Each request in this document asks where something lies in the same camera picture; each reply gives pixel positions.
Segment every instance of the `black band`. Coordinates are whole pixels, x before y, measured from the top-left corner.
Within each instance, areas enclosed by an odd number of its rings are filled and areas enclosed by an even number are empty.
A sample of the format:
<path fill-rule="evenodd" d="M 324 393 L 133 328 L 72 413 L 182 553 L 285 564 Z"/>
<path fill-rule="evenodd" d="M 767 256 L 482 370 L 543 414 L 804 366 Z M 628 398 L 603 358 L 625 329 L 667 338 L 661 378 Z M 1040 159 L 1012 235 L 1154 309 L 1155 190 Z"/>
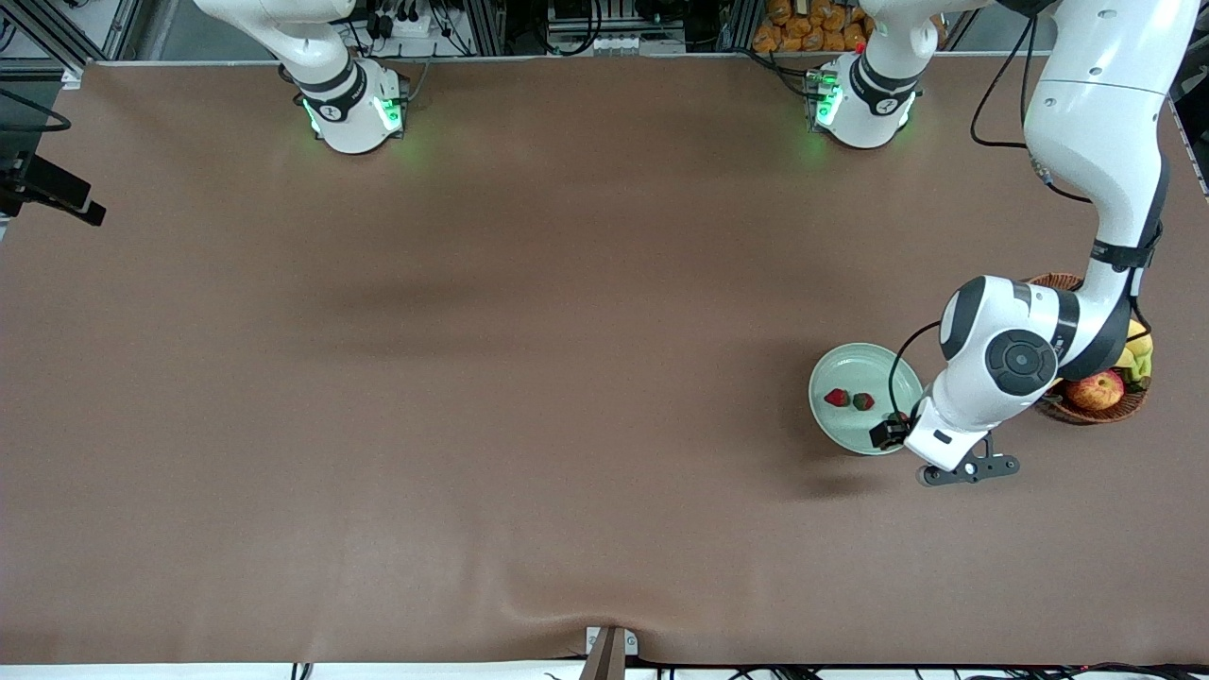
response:
<path fill-rule="evenodd" d="M 869 82 L 877 85 L 879 88 L 886 92 L 898 92 L 899 90 L 907 87 L 915 87 L 915 83 L 919 82 L 919 76 L 924 74 L 924 71 L 920 71 L 908 77 L 890 77 L 889 75 L 881 75 L 878 71 L 873 70 L 873 67 L 869 65 L 868 54 L 866 52 L 861 52 L 861 56 L 857 57 L 856 63 L 860 65 L 862 75 Z"/>
<path fill-rule="evenodd" d="M 294 85 L 297 85 L 299 90 L 307 91 L 308 94 L 313 92 L 326 92 L 329 90 L 334 90 L 337 85 L 348 80 L 348 76 L 353 74 L 354 65 L 355 64 L 352 57 L 347 57 L 345 62 L 345 68 L 340 70 L 340 74 L 337 74 L 336 77 L 332 77 L 331 80 L 325 80 L 323 82 L 302 82 L 301 80 L 295 77 Z"/>
<path fill-rule="evenodd" d="M 914 93 L 913 87 L 919 82 L 919 75 L 907 79 L 886 77 L 869 68 L 864 54 L 861 54 L 852 62 L 848 80 L 852 83 L 852 93 L 869 106 L 870 114 L 889 116 L 910 99 Z"/>
<path fill-rule="evenodd" d="M 1103 241 L 1092 243 L 1092 259 L 1112 265 L 1117 271 L 1127 269 L 1146 269 L 1155 259 L 1155 247 L 1130 248 L 1128 246 L 1113 246 Z"/>
<path fill-rule="evenodd" d="M 355 64 L 355 68 L 357 82 L 353 83 L 352 90 L 339 97 L 332 97 L 331 99 L 307 97 L 306 103 L 311 106 L 311 110 L 329 122 L 341 122 L 347 119 L 348 111 L 361 100 L 361 97 L 365 96 L 365 69 L 363 69 L 360 64 Z"/>
<path fill-rule="evenodd" d="M 1054 325 L 1054 334 L 1049 338 L 1049 345 L 1058 355 L 1058 362 L 1070 350 L 1075 341 L 1075 332 L 1078 330 L 1078 298 L 1069 290 L 1054 290 L 1058 293 L 1058 323 Z"/>

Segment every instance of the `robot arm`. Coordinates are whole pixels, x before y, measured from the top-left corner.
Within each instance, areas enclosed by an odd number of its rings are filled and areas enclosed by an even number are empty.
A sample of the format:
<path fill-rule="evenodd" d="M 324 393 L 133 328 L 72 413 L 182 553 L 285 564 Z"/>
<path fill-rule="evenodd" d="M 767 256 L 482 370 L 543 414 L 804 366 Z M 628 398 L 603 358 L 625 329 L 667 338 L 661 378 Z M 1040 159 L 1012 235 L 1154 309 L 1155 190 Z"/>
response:
<path fill-rule="evenodd" d="M 815 125 L 856 146 L 881 146 L 907 125 L 915 102 L 915 86 L 936 53 L 937 33 L 931 18 L 962 12 L 994 0 L 861 0 L 861 8 L 877 19 L 878 30 L 861 54 L 843 54 L 822 67 L 835 71 L 838 103 L 818 111 Z"/>
<path fill-rule="evenodd" d="M 949 300 L 941 323 L 948 367 L 906 440 L 924 460 L 953 471 L 1054 376 L 1094 375 L 1120 356 L 1167 191 L 1157 121 L 1196 15 L 1196 0 L 1064 0 L 1058 7 L 1058 42 L 1024 138 L 1037 163 L 1095 204 L 1091 261 L 1074 293 L 983 276 Z"/>
<path fill-rule="evenodd" d="M 280 59 L 305 96 L 311 127 L 336 151 L 361 154 L 401 132 L 399 75 L 353 59 L 329 24 L 347 17 L 354 0 L 193 1 Z"/>

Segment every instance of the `fruit basket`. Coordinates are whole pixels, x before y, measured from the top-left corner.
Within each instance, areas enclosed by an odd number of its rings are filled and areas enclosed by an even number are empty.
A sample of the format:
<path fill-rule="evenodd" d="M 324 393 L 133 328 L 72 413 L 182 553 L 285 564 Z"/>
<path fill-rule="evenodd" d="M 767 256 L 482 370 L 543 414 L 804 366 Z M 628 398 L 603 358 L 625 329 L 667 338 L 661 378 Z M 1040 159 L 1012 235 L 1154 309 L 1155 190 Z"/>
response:
<path fill-rule="evenodd" d="M 1035 276 L 1028 282 L 1037 286 L 1047 286 L 1058 290 L 1074 290 L 1083 283 L 1083 278 L 1072 273 L 1045 273 Z M 1147 388 L 1139 388 L 1132 392 L 1127 391 L 1116 404 L 1103 410 L 1093 411 L 1082 409 L 1063 398 L 1062 388 L 1062 382 L 1051 387 L 1049 391 L 1046 392 L 1046 396 L 1040 399 L 1034 408 L 1059 422 L 1069 425 L 1104 425 L 1109 422 L 1121 422 L 1122 420 L 1126 420 L 1138 413 L 1138 409 L 1146 403 L 1146 394 L 1150 392 Z"/>

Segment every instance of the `green led light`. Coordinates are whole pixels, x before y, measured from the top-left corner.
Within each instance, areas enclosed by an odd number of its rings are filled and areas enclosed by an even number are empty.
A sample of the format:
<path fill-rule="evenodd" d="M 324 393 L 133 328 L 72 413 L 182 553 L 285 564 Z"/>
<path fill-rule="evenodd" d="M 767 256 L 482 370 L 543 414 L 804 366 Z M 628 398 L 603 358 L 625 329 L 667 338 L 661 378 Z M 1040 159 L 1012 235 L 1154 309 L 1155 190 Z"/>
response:
<path fill-rule="evenodd" d="M 831 125 L 835 120 L 835 111 L 839 110 L 840 102 L 844 100 L 844 90 L 834 85 L 827 97 L 818 103 L 816 120 L 820 125 Z"/>
<path fill-rule="evenodd" d="M 316 134 L 323 134 L 319 132 L 319 121 L 314 120 L 314 110 L 311 108 L 311 103 L 302 99 L 302 108 L 306 109 L 306 115 L 311 119 L 311 129 L 313 129 Z"/>
<path fill-rule="evenodd" d="M 383 102 L 377 97 L 374 98 L 374 108 L 377 109 L 378 116 L 382 119 L 382 125 L 387 129 L 399 129 L 399 105 L 393 102 Z"/>

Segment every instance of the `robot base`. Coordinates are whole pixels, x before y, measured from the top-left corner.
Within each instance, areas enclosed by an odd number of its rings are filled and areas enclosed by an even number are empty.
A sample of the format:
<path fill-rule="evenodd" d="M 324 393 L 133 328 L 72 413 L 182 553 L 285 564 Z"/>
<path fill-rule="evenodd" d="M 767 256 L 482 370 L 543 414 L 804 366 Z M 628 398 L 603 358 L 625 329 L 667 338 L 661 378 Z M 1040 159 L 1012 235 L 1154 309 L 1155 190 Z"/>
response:
<path fill-rule="evenodd" d="M 370 59 L 357 59 L 357 63 L 365 70 L 365 93 L 345 120 L 329 121 L 306 105 L 316 138 L 341 154 L 364 154 L 388 138 L 403 137 L 407 114 L 407 81 Z"/>
<path fill-rule="evenodd" d="M 915 102 L 915 94 L 897 105 L 889 115 L 875 115 L 869 106 L 852 92 L 849 74 L 857 54 L 843 54 L 820 70 L 827 76 L 834 76 L 829 92 L 820 92 L 825 98 L 820 102 L 808 102 L 806 115 L 814 129 L 829 132 L 839 142 L 857 149 L 881 146 L 907 125 L 907 115 Z"/>

